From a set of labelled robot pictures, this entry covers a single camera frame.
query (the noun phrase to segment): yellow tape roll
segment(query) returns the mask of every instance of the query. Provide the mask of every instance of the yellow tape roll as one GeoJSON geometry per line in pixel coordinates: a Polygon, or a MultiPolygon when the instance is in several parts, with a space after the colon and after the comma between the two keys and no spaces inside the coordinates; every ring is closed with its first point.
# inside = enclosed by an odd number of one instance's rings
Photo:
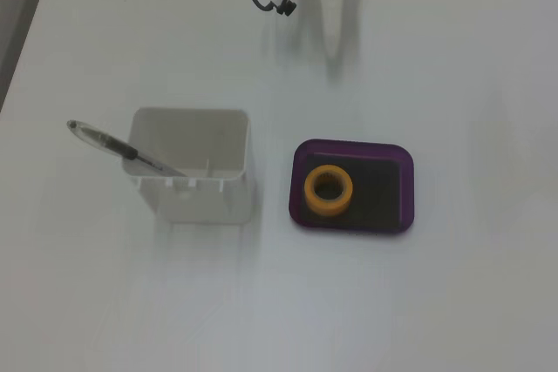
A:
{"type": "Polygon", "coordinates": [[[352,180],[341,167],[319,166],[304,181],[304,198],[308,208],[318,215],[339,215],[349,207],[352,180]],[[325,190],[329,190],[329,196],[325,196],[325,190]]]}

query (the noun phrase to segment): ballpoint pen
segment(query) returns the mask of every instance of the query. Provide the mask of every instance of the ballpoint pen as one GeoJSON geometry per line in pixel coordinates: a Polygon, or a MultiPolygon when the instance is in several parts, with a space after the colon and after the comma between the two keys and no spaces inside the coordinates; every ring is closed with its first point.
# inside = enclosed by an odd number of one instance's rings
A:
{"type": "Polygon", "coordinates": [[[160,176],[186,176],[184,173],[179,172],[178,170],[161,163],[143,152],[136,150],[124,141],[116,139],[112,135],[105,132],[99,131],[97,128],[94,128],[84,122],[72,120],[68,121],[67,125],[76,137],[87,144],[98,148],[99,150],[116,154],[123,159],[130,160],[139,166],[148,168],[152,172],[158,173],[160,176]]]}

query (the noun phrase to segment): white plastic container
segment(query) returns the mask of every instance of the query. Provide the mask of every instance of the white plastic container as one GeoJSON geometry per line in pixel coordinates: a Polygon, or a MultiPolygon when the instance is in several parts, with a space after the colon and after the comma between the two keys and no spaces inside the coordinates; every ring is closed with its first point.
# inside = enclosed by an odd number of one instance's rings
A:
{"type": "Polygon", "coordinates": [[[252,216],[255,178],[243,111],[141,108],[130,145],[185,173],[160,177],[122,160],[151,209],[173,223],[244,224],[252,216]]]}

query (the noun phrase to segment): white table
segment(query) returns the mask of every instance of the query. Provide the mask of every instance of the white table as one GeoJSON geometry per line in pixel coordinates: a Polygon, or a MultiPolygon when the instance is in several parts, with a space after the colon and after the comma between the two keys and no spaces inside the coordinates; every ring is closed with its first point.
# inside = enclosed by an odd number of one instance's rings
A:
{"type": "Polygon", "coordinates": [[[556,370],[556,0],[360,0],[333,64],[297,2],[41,0],[0,113],[1,370],[556,370]],[[154,222],[65,127],[149,105],[248,111],[254,222],[154,222]],[[414,228],[294,225],[316,137],[407,148],[414,228]]]}

